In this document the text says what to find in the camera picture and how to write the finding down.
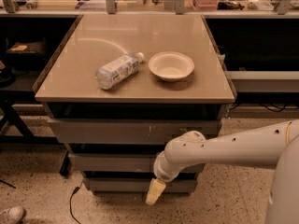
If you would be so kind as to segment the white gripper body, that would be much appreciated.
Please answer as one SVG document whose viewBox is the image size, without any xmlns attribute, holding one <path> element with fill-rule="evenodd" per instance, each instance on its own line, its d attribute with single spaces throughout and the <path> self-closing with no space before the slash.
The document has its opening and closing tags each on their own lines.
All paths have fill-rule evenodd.
<svg viewBox="0 0 299 224">
<path fill-rule="evenodd" d="M 164 152 L 157 155 L 153 164 L 153 172 L 158 179 L 163 182 L 171 182 L 178 176 L 180 171 L 180 167 L 169 161 Z"/>
</svg>

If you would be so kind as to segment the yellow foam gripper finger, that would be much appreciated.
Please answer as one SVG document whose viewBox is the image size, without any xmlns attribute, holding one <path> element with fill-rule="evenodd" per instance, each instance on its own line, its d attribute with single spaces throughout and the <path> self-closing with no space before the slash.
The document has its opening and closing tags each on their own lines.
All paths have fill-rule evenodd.
<svg viewBox="0 0 299 224">
<path fill-rule="evenodd" d="M 166 184 L 156 178 L 152 178 L 149 183 L 149 191 L 147 193 L 146 204 L 154 205 L 166 188 Z"/>
</svg>

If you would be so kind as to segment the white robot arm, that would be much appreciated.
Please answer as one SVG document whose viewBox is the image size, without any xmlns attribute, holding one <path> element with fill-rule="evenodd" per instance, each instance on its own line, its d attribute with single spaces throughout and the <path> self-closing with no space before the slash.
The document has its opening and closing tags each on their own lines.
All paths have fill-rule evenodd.
<svg viewBox="0 0 299 224">
<path fill-rule="evenodd" d="M 204 163 L 274 168 L 264 224 L 299 224 L 299 120 L 206 139 L 198 131 L 169 141 L 155 159 L 146 203 L 178 174 Z"/>
</svg>

